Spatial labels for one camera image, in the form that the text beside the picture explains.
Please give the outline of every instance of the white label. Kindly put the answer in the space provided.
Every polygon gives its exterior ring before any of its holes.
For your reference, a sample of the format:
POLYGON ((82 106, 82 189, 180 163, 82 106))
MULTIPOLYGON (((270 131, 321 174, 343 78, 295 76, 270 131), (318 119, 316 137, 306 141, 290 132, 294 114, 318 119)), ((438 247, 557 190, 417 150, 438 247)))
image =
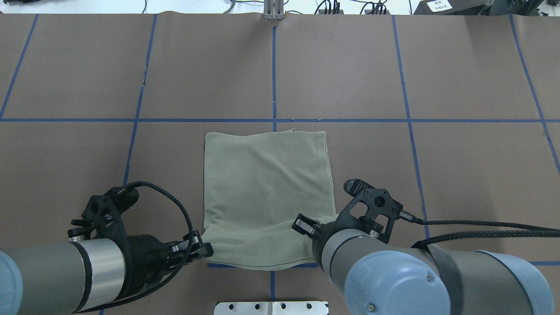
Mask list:
POLYGON ((430 1, 426 4, 428 5, 428 7, 430 7, 430 10, 432 10, 432 12, 440 12, 440 11, 452 9, 451 5, 449 4, 449 1, 447 0, 430 1))

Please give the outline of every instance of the bolt hole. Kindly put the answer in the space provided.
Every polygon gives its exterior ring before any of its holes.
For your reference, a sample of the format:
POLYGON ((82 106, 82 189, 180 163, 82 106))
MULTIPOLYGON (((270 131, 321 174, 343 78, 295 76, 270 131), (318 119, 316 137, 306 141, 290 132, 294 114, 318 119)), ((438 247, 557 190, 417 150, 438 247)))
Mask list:
POLYGON ((381 196, 377 196, 374 199, 374 203, 375 203, 375 206, 377 206, 378 208, 381 208, 385 205, 385 198, 383 198, 381 196))

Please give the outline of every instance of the metal bracket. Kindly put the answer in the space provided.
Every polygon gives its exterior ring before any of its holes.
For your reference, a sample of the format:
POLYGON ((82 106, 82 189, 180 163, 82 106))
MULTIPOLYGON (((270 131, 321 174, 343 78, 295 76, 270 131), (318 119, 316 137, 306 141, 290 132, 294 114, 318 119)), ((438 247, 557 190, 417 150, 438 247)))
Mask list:
POLYGON ((214 315, 329 315, 329 303, 308 302, 222 302, 214 315))
POLYGON ((283 20, 284 19, 284 0, 264 0, 263 19, 283 20))

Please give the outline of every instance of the blue tape line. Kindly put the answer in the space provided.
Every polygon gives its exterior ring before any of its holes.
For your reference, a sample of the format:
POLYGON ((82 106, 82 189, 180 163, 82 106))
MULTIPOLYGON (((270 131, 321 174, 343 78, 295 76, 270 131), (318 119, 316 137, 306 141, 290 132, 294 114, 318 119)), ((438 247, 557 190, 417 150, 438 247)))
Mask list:
POLYGON ((199 122, 199 123, 270 123, 272 119, 244 118, 140 118, 139 122, 199 122))
POLYGON ((270 272, 270 300, 276 301, 276 272, 270 272))
MULTIPOLYGON (((207 263, 206 266, 208 268, 237 268, 235 266, 224 265, 222 263, 207 263)), ((293 266, 292 268, 317 268, 319 267, 318 263, 302 263, 300 265, 293 266)))
POLYGON ((531 90, 533 100, 535 101, 535 106, 537 112, 539 113, 540 121, 543 124, 544 134, 547 137, 548 146, 550 147, 550 151, 552 153, 552 158, 554 159, 554 163, 556 164, 556 171, 558 172, 558 175, 560 175, 560 163, 558 162, 558 156, 556 155, 556 150, 554 149, 554 145, 552 144, 552 140, 550 139, 547 123, 544 120, 544 115, 543 115, 543 111, 540 108, 539 99, 536 97, 535 88, 533 86, 531 76, 529 76, 529 70, 527 69, 527 65, 525 64, 525 58, 523 57, 523 53, 521 52, 521 46, 519 46, 519 39, 517 38, 517 31, 515 30, 514 16, 512 14, 510 14, 510 24, 511 24, 511 31, 514 34, 515 46, 517 47, 517 52, 519 53, 519 59, 521 60, 523 71, 525 71, 525 76, 527 77, 527 82, 529 83, 529 89, 531 90))
MULTIPOLYGON (((3 122, 135 122, 135 118, 2 118, 3 122)), ((138 118, 138 122, 270 123, 270 118, 138 118)), ((408 119, 277 119, 279 123, 408 123, 408 119)), ((541 123, 540 119, 411 119, 413 123, 541 123)), ((545 119, 560 123, 560 119, 545 119)))
POLYGON ((560 266, 560 261, 530 261, 533 266, 560 266))
POLYGON ((318 263, 302 263, 297 266, 293 266, 292 268, 317 268, 319 267, 318 263))
POLYGON ((222 263, 208 263, 206 264, 208 268, 237 268, 235 266, 224 265, 222 263))
POLYGON ((336 118, 302 118, 302 119, 277 119, 279 123, 405 123, 407 119, 336 119, 336 118))
POLYGON ((136 107, 136 116, 134 117, 134 127, 132 128, 132 137, 130 138, 130 146, 128 148, 127 166, 124 169, 123 186, 128 182, 128 173, 130 171, 130 159, 132 158, 132 149, 134 148, 134 140, 136 139, 136 130, 140 118, 140 109, 142 107, 142 98, 144 96, 144 88, 146 87, 146 77, 148 76, 148 65, 150 64, 150 55, 152 53, 153 35, 156 32, 157 14, 154 14, 152 21, 152 32, 150 33, 150 43, 148 44, 148 53, 146 54, 146 67, 144 68, 144 78, 140 94, 138 95, 138 106, 136 107))
POLYGON ((31 24, 29 34, 27 35, 27 39, 25 40, 24 48, 21 51, 20 60, 17 61, 16 70, 13 72, 12 81, 10 82, 10 86, 8 87, 8 91, 6 92, 6 97, 4 98, 2 109, 0 109, 0 119, 2 119, 2 117, 4 116, 4 111, 6 110, 6 106, 8 105, 8 100, 10 99, 10 94, 12 94, 13 85, 16 83, 16 78, 17 78, 17 74, 20 71, 21 63, 24 61, 24 56, 25 56, 25 52, 27 51, 27 46, 29 46, 29 42, 31 41, 31 36, 33 35, 33 31, 35 30, 35 25, 37 25, 37 19, 39 19, 38 14, 36 14, 35 18, 33 19, 33 24, 31 24))
POLYGON ((276 131, 276 26, 272 28, 272 131, 276 131))
MULTIPOLYGON (((399 61, 400 82, 403 88, 404 107, 407 111, 408 133, 410 134, 410 144, 412 145, 412 157, 414 158, 414 168, 416 170, 416 182, 418 184, 418 189, 420 190, 420 199, 422 200, 422 215, 424 216, 424 220, 427 221, 428 217, 426 215, 426 203, 424 202, 424 190, 422 189, 420 168, 418 167, 418 156, 416 154, 416 143, 414 142, 414 134, 412 130, 412 119, 410 118, 410 108, 408 106, 407 87, 404 84, 403 61, 400 56, 399 35, 396 30, 395 16, 391 15, 391 18, 393 19, 393 32, 395 34, 396 57, 399 61)), ((424 225, 424 233, 426 235, 426 238, 430 238, 430 230, 428 229, 427 225, 424 225)))
POLYGON ((3 122, 134 122, 134 118, 3 118, 3 122))
POLYGON ((540 123, 540 119, 411 119, 413 123, 540 123))

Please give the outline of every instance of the silver metal band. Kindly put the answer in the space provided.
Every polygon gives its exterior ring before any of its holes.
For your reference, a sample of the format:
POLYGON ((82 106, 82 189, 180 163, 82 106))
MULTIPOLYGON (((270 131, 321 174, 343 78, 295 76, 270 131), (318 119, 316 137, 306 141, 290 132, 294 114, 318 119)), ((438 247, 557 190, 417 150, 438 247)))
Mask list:
POLYGON ((120 248, 110 239, 92 239, 78 242, 86 250, 91 262, 91 292, 82 309, 89 309, 114 300, 123 287, 124 257, 120 248))
POLYGON ((329 276, 329 280, 330 264, 333 261, 333 256, 337 252, 337 249, 345 241, 356 237, 371 237, 371 235, 356 229, 346 229, 336 232, 326 241, 325 247, 323 247, 323 254, 321 255, 321 264, 323 265, 323 271, 329 276))

